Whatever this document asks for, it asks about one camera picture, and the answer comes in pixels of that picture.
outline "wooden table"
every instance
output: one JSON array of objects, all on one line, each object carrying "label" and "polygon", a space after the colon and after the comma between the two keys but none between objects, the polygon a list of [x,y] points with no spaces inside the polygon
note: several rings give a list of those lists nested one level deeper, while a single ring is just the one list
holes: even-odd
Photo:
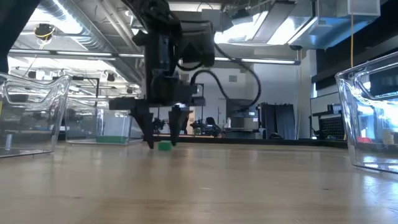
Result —
[{"label": "wooden table", "polygon": [[58,146],[0,160],[2,224],[398,223],[398,182],[320,147]]}]

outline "transparent container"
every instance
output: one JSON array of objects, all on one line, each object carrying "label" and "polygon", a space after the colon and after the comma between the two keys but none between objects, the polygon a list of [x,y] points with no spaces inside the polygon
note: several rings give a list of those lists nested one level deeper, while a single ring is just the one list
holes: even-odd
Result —
[{"label": "transparent container", "polygon": [[69,98],[65,113],[69,144],[128,145],[142,141],[142,133],[128,111],[111,111],[107,99]]},{"label": "transparent container", "polygon": [[0,157],[54,150],[71,80],[43,83],[0,73]]},{"label": "transparent container", "polygon": [[398,52],[336,75],[355,166],[398,173]]}]

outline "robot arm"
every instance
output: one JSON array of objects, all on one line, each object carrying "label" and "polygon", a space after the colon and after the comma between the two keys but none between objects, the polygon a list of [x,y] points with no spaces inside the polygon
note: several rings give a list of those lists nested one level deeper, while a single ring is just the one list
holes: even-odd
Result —
[{"label": "robot arm", "polygon": [[133,37],[136,45],[145,48],[146,98],[117,98],[109,102],[109,108],[130,110],[144,133],[144,140],[153,148],[153,114],[149,113],[149,108],[171,106],[170,137],[176,145],[189,106],[203,106],[205,99],[193,97],[197,86],[181,81],[175,68],[179,60],[213,66],[213,26],[209,21],[180,21],[165,0],[122,1],[147,31],[147,34],[140,31]]}]

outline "green object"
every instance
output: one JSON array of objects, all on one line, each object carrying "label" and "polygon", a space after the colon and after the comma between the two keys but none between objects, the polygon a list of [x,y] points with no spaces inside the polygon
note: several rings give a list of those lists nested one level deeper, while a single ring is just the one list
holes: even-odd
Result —
[{"label": "green object", "polygon": [[127,137],[123,136],[97,136],[97,143],[108,143],[108,144],[125,144]]},{"label": "green object", "polygon": [[159,151],[171,151],[172,150],[172,142],[171,141],[161,141],[157,145],[157,150],[159,150]]}]

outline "black curtain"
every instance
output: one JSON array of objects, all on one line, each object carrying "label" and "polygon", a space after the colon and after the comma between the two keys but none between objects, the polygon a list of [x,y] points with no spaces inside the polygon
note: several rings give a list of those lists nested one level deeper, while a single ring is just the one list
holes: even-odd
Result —
[{"label": "black curtain", "polygon": [[263,104],[261,106],[262,127],[266,129],[265,139],[272,133],[277,133],[275,105]]},{"label": "black curtain", "polygon": [[286,140],[295,140],[295,121],[293,105],[275,106],[278,134]]}]

